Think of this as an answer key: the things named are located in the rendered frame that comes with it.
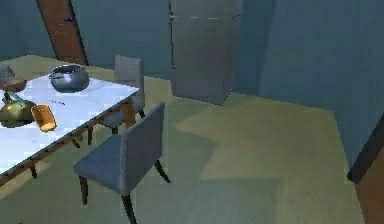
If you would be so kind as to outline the grey metal fridge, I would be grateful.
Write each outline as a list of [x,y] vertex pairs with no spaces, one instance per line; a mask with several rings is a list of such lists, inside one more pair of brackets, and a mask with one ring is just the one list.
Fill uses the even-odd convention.
[[169,0],[172,93],[221,105],[233,86],[243,0]]

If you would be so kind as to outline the white top wooden table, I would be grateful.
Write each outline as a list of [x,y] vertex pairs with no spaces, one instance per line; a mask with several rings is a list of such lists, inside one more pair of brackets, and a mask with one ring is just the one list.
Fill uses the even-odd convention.
[[0,126],[0,186],[68,144],[114,111],[123,113],[127,126],[135,123],[133,95],[136,87],[92,78],[76,93],[59,93],[47,76],[28,81],[19,96],[50,107],[57,127],[42,132],[31,123],[18,128]]

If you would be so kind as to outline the grey metal pot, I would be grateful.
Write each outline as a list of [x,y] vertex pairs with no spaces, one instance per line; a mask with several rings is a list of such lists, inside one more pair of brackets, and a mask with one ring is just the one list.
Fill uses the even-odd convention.
[[85,90],[90,77],[85,68],[78,64],[65,64],[52,69],[49,73],[52,87],[60,93],[75,93]]

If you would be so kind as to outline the orange cup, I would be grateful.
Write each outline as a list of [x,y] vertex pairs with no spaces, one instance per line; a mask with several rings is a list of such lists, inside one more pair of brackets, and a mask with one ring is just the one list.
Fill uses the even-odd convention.
[[32,116],[42,132],[53,131],[56,127],[56,120],[50,107],[46,104],[39,104],[31,108]]

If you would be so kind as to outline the brown wooden room door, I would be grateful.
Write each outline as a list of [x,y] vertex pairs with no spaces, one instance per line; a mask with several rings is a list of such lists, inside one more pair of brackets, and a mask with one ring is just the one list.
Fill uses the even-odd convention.
[[[71,0],[36,0],[56,59],[88,65]],[[73,22],[65,22],[71,17]]]

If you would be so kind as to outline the brass round kettle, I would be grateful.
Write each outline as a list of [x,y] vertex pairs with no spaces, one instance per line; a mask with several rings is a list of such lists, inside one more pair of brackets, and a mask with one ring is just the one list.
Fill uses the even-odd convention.
[[35,103],[24,100],[12,91],[5,91],[0,108],[0,124],[5,128],[16,128],[35,121],[31,108]]

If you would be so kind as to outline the brown wooden bowl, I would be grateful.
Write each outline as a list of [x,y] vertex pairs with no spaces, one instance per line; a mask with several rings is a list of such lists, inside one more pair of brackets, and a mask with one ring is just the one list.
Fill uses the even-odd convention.
[[0,89],[3,91],[20,92],[25,89],[27,79],[23,77],[13,77],[6,80],[0,80]]

